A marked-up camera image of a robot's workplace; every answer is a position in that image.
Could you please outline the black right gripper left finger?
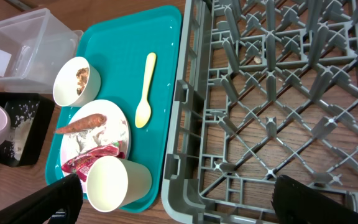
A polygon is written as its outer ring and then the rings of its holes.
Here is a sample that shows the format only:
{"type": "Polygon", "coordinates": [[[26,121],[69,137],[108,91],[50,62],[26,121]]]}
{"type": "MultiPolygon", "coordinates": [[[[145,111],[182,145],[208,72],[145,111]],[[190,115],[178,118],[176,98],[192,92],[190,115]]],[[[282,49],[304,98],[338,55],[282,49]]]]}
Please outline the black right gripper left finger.
{"type": "Polygon", "coordinates": [[[0,223],[76,223],[83,204],[80,178],[70,174],[0,211],[0,223]]]}

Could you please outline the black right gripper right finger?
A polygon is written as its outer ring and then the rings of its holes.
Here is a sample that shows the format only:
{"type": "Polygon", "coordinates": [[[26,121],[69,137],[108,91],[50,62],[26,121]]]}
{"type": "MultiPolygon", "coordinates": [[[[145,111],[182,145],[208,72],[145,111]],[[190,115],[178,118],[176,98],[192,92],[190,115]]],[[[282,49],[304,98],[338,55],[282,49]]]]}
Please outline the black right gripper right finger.
{"type": "Polygon", "coordinates": [[[280,224],[358,224],[358,213],[287,175],[277,178],[272,206],[280,224]]]}

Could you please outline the white bowl with food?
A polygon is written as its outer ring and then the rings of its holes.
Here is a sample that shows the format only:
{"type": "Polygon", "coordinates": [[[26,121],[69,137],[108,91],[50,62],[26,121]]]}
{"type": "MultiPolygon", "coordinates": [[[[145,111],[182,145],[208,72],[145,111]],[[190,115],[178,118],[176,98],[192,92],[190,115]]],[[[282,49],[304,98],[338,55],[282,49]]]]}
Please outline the white bowl with food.
{"type": "Polygon", "coordinates": [[[60,69],[54,85],[53,99],[59,106],[81,107],[93,101],[101,87],[99,72],[84,57],[74,57],[60,69]],[[81,68],[89,68],[89,78],[81,95],[77,95],[76,73],[81,68]]]}

